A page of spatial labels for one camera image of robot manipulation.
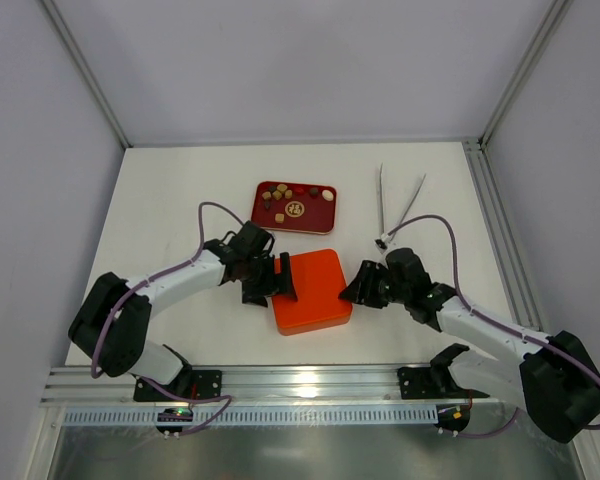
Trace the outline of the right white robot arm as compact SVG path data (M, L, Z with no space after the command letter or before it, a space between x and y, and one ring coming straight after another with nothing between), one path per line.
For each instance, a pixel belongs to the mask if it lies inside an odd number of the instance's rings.
M432 281L411 249L394 250L382 263L363 261L339 297L374 309L399 304L417 323L456 338L428 366L399 368L402 398L492 397L560 443L595 428L600 373L578 337L489 317L458 289Z

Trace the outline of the orange box lid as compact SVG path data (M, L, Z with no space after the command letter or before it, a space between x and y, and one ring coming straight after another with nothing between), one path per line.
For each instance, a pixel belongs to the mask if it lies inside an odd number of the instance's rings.
M339 298L346 287L337 252L323 249L292 255L290 270L297 299L272 298L276 326L290 336L344 325L353 306Z

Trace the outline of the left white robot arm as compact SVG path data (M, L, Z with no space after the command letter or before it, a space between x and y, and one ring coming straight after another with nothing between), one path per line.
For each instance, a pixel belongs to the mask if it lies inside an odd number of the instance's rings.
M131 374L179 394L193 386L193 368L166 345L149 340L151 320L200 292L238 282L241 300L265 307L275 297L296 300L288 253L274 255L274 237L251 221L222 239L203 242L194 256L142 280L112 272L97 278L68 336L91 360L91 375Z

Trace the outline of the silver metal tweezers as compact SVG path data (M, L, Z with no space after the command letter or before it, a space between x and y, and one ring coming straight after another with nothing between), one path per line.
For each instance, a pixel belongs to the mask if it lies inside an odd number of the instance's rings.
M393 241L395 234L389 234L401 224L412 210L427 179L422 173L417 177L408 178L404 185L398 185L391 178L383 163L376 172L376 199L379 234L386 244Z

